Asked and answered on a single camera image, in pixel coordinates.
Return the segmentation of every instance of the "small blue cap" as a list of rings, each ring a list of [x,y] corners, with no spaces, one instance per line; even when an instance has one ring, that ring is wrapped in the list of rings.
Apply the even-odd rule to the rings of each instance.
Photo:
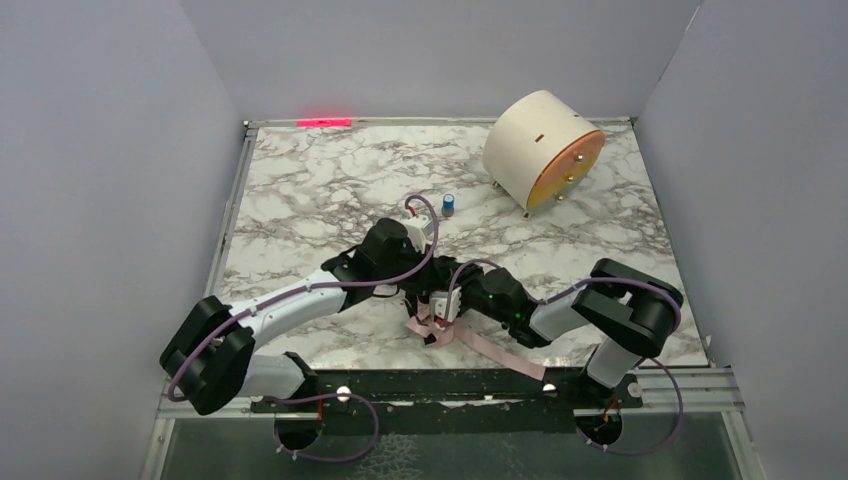
[[[442,199],[442,208],[445,210],[453,210],[453,195],[448,193],[445,195],[445,198]]]

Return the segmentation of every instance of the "white wall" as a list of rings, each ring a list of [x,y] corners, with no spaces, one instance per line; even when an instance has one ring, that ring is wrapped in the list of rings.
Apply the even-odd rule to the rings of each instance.
[[[183,0],[244,118],[633,116],[700,0]]]
[[[0,2],[0,478],[134,478],[241,123],[176,0]]]
[[[771,479],[848,469],[848,3],[705,0],[636,125]]]

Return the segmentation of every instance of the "glass panel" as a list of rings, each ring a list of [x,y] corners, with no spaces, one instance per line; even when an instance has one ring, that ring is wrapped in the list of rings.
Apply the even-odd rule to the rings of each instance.
[[[675,415],[630,415],[622,448],[651,446]],[[347,455],[366,437],[319,438],[310,453]],[[577,435],[501,433],[385,435],[352,463],[332,465],[276,453],[270,420],[184,419],[174,427],[166,479],[739,479],[721,414],[687,414],[672,447],[642,457],[604,454]]]

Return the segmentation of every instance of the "white cylinder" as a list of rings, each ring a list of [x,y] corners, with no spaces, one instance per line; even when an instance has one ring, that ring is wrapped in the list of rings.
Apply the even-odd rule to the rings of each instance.
[[[585,175],[604,134],[547,90],[531,93],[495,122],[483,167],[525,210]]]

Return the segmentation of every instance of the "marble tabletop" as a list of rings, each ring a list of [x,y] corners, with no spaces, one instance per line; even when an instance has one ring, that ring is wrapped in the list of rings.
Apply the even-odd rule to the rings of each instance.
[[[455,215],[441,219],[437,254],[491,258],[536,296],[586,277],[602,257],[683,291],[629,122],[597,125],[607,143],[588,176],[565,201],[529,220],[483,169],[487,125],[262,128],[229,242],[222,299],[244,300],[303,278],[359,243],[379,218],[402,218],[410,193],[422,193],[437,208],[445,193],[456,197]],[[462,342],[425,348],[404,326],[407,319],[400,295],[373,298],[308,322],[260,353],[294,351],[313,368],[498,366]],[[460,321],[507,351],[546,366],[582,366],[604,338],[587,325],[548,347],[527,349],[476,312]],[[660,360],[676,366],[707,363],[688,303]]]

